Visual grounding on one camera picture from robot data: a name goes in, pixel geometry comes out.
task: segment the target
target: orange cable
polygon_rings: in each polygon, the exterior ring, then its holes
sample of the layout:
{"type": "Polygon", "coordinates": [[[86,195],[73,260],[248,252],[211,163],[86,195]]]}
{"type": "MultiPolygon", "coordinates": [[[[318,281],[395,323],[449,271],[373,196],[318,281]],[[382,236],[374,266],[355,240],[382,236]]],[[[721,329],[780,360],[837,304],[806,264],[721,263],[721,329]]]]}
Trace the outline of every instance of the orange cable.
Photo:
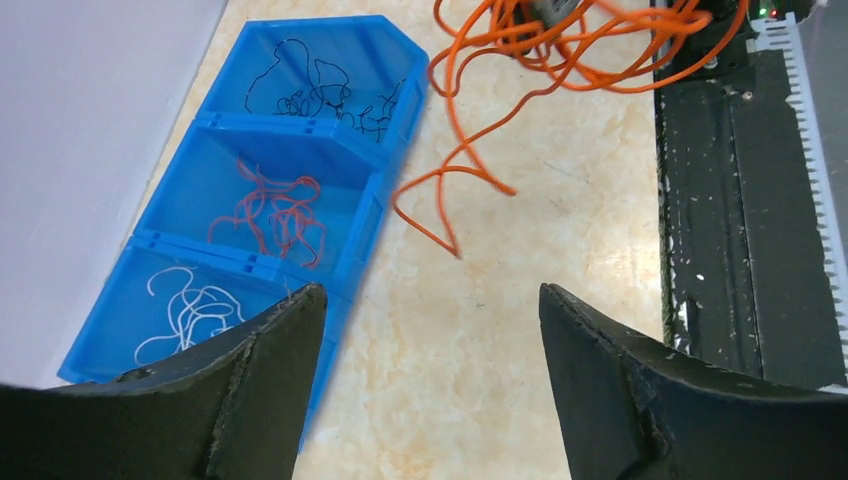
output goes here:
{"type": "Polygon", "coordinates": [[[512,120],[530,99],[551,94],[558,88],[580,92],[603,89],[616,93],[642,93],[664,87],[691,75],[715,58],[730,43],[746,18],[750,0],[739,1],[737,14],[731,22],[727,33],[698,62],[683,71],[647,85],[638,87],[618,85],[630,78],[651,73],[662,68],[680,51],[683,47],[683,42],[688,36],[703,30],[709,25],[712,21],[712,15],[708,12],[696,10],[698,1],[676,0],[674,5],[669,8],[643,8],[628,12],[613,5],[609,0],[583,0],[575,8],[574,12],[562,22],[553,28],[545,29],[540,21],[523,24],[515,23],[513,13],[516,9],[522,9],[525,14],[524,18],[530,18],[529,0],[483,0],[462,27],[456,30],[442,19],[440,12],[443,0],[435,0],[433,16],[436,23],[447,34],[454,37],[454,41],[449,48],[436,55],[430,62],[428,77],[433,89],[445,98],[448,118],[454,133],[459,139],[459,145],[451,151],[439,168],[410,181],[394,192],[392,204],[395,212],[407,223],[459,258],[459,242],[445,209],[445,174],[458,172],[473,175],[489,182],[501,193],[510,196],[517,193],[515,189],[498,180],[486,168],[473,143],[512,120]],[[596,5],[612,16],[612,19],[596,30],[588,31],[585,14],[591,7],[596,5]],[[480,35],[469,36],[471,29],[486,14],[487,10],[491,10],[492,12],[488,31],[480,35]],[[567,29],[575,25],[579,29],[579,33],[565,34],[567,29]],[[584,65],[579,61],[583,53],[601,38],[644,31],[653,33],[651,42],[646,47],[645,52],[621,72],[606,72],[584,65]],[[530,38],[520,40],[523,36],[529,36],[530,38]],[[654,56],[660,52],[663,45],[669,41],[671,41],[671,44],[668,52],[658,60],[652,61],[654,56]],[[471,47],[478,48],[479,50],[469,54],[457,67],[457,57],[460,51],[471,47]],[[526,51],[534,52],[535,56],[525,56],[523,52],[526,51]],[[562,62],[551,65],[549,61],[554,52],[562,57],[562,62]],[[514,58],[523,67],[531,71],[547,74],[552,80],[552,83],[546,88],[536,89],[527,93],[503,118],[476,134],[467,136],[459,123],[455,98],[459,93],[460,80],[465,68],[472,60],[486,54],[505,55],[514,58]],[[435,69],[443,61],[446,65],[444,86],[441,86],[436,81],[435,69]],[[579,73],[586,80],[586,83],[575,84],[566,81],[568,75],[573,71],[579,73]],[[450,165],[453,159],[460,153],[465,153],[473,166],[450,165]],[[437,207],[439,217],[448,236],[447,241],[420,225],[398,206],[398,199],[401,195],[433,177],[437,177],[437,207]]]}

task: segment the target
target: blue storage bin compartment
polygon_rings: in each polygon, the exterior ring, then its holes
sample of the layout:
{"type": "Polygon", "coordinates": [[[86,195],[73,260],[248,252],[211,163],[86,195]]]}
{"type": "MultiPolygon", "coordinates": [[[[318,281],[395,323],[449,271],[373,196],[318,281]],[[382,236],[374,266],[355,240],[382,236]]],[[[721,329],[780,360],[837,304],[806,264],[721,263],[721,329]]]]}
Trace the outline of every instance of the blue storage bin compartment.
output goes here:
{"type": "MultiPolygon", "coordinates": [[[[279,302],[289,291],[305,284],[297,278],[291,278],[287,286],[269,282],[262,275],[255,276],[256,269],[165,244],[131,239],[59,369],[59,377],[72,383],[110,382],[128,370],[173,355],[180,347],[180,340],[175,336],[179,328],[173,328],[171,322],[188,326],[191,318],[181,313],[189,304],[202,314],[223,315],[230,309],[216,304],[228,303],[234,310],[230,326],[235,326],[240,323],[235,314],[238,307],[241,317],[250,320],[279,302]],[[182,268],[190,269],[192,276],[182,268]],[[179,295],[187,286],[185,297],[179,295]],[[217,298],[195,302],[197,290],[208,286],[217,288],[208,292],[217,298]],[[137,350],[145,341],[149,343],[137,350]]],[[[304,438],[332,375],[350,310],[349,302],[328,292],[324,340],[315,370],[304,438]]],[[[217,318],[199,319],[194,323],[191,338],[199,344],[210,338],[217,328],[220,328],[217,318]]]]}
{"type": "MultiPolygon", "coordinates": [[[[271,281],[294,275],[318,282],[352,301],[378,240],[385,204],[396,180],[394,172],[379,169],[379,163],[376,148],[350,132],[309,124],[196,120],[139,220],[135,236],[265,267],[268,270],[262,271],[271,281]],[[281,224],[274,221],[275,207],[270,202],[255,202],[252,208],[256,212],[250,213],[257,213],[257,231],[245,224],[235,228],[225,221],[218,223],[210,236],[213,224],[239,213],[237,205],[258,188],[256,181],[242,175],[239,161],[275,184],[304,176],[314,179],[320,193],[309,209],[323,229],[307,225],[302,236],[306,243],[295,242],[283,256],[283,248],[275,244],[285,237],[281,224]],[[264,239],[264,253],[258,238],[264,239]],[[322,238],[320,262],[310,265],[322,238]]],[[[315,189],[299,191],[292,196],[311,198],[315,189]]],[[[279,207],[291,205],[283,202],[279,207]]],[[[240,210],[238,216],[246,215],[240,210]]],[[[294,223],[286,224],[288,238],[294,238],[294,223]]]]}
{"type": "Polygon", "coordinates": [[[247,22],[197,118],[313,119],[380,144],[397,169],[426,100],[428,63],[381,15],[247,22]]]}

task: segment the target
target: beige marble surface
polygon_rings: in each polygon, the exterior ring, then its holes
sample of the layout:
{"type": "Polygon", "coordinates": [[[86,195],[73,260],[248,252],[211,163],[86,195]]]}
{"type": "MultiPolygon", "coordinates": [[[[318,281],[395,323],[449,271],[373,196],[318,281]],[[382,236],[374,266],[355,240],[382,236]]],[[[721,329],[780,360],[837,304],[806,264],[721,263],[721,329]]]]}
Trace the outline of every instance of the beige marble surface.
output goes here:
{"type": "MultiPolygon", "coordinates": [[[[446,3],[454,25],[476,6],[446,3]]],[[[151,185],[244,21],[382,13],[434,55],[449,37],[431,10],[415,0],[231,0],[151,185]]],[[[589,58],[620,67],[646,41],[601,43],[589,58]]],[[[488,124],[542,84],[507,59],[480,60],[463,84],[465,124],[488,124]]],[[[433,95],[404,177],[454,146],[444,101],[433,95]]],[[[447,181],[462,261],[391,216],[296,479],[569,478],[539,284],[558,283],[661,336],[652,96],[561,91],[532,101],[479,148],[519,195],[470,177],[447,181]]],[[[423,186],[404,206],[436,227],[433,194],[423,186]]]]}

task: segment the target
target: red wire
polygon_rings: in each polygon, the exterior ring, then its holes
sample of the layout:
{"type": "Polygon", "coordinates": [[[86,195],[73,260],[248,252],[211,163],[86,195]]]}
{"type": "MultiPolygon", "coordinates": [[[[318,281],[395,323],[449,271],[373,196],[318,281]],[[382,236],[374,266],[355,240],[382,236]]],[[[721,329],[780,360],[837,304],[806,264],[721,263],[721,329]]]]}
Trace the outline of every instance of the red wire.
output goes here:
{"type": "Polygon", "coordinates": [[[258,166],[256,171],[252,172],[240,158],[237,160],[236,166],[239,175],[245,180],[255,183],[256,189],[236,204],[233,216],[222,216],[212,222],[207,241],[213,243],[215,228],[221,223],[232,223],[234,229],[238,229],[241,224],[247,224],[259,244],[259,253],[270,255],[265,243],[265,234],[256,224],[256,218],[262,213],[266,205],[270,204],[274,212],[269,214],[268,223],[271,225],[274,242],[280,248],[280,257],[287,257],[292,248],[297,243],[301,243],[313,257],[312,260],[302,263],[301,266],[310,269],[317,267],[324,255],[327,235],[326,227],[315,218],[315,212],[310,207],[310,204],[317,200],[321,194],[321,186],[318,182],[308,176],[302,176],[294,182],[270,180],[262,175],[258,166]],[[306,198],[295,198],[292,192],[299,187],[312,190],[312,195],[306,198]],[[289,222],[291,221],[294,222],[293,232],[289,229],[289,222]],[[320,231],[317,249],[306,240],[308,227],[315,227],[320,231]]]}

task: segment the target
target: black wire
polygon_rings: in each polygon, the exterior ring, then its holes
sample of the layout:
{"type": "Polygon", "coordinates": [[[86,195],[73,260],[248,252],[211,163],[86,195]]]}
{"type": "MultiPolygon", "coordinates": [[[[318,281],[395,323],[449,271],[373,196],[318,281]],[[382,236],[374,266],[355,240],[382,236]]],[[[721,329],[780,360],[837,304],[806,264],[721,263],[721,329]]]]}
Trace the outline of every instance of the black wire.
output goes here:
{"type": "Polygon", "coordinates": [[[352,113],[345,108],[347,100],[353,93],[349,87],[350,75],[348,75],[343,68],[335,63],[327,62],[318,58],[313,60],[311,58],[309,47],[297,39],[285,39],[276,45],[274,48],[274,58],[276,61],[273,65],[268,67],[265,72],[253,79],[253,82],[247,89],[247,93],[244,96],[245,110],[247,110],[248,113],[253,113],[248,104],[250,95],[257,83],[267,77],[268,74],[270,74],[271,71],[283,61],[282,55],[279,53],[280,47],[288,42],[295,42],[303,48],[306,57],[306,78],[309,82],[309,92],[304,96],[304,90],[299,89],[288,96],[278,98],[275,105],[276,112],[273,112],[272,114],[295,117],[315,117],[320,114],[325,107],[327,107],[332,110],[333,116],[336,120],[348,123],[351,128],[357,130],[363,135],[375,136],[376,141],[379,143],[382,140],[383,133],[388,128],[388,124],[391,122],[394,108],[398,102],[397,96],[400,92],[401,85],[406,81],[406,79],[402,79],[395,84],[394,89],[388,96],[377,95],[373,105],[365,106],[359,113],[352,113]],[[313,79],[312,72],[309,69],[310,65],[314,66],[314,70],[316,72],[315,79],[313,79]],[[335,69],[344,77],[344,80],[341,83],[323,85],[321,83],[322,70],[327,71],[327,69],[335,69]],[[338,91],[337,98],[333,95],[335,90],[338,91]],[[377,104],[380,100],[382,100],[382,105],[378,106],[377,104]],[[380,116],[372,115],[375,109],[379,110],[380,116]]]}

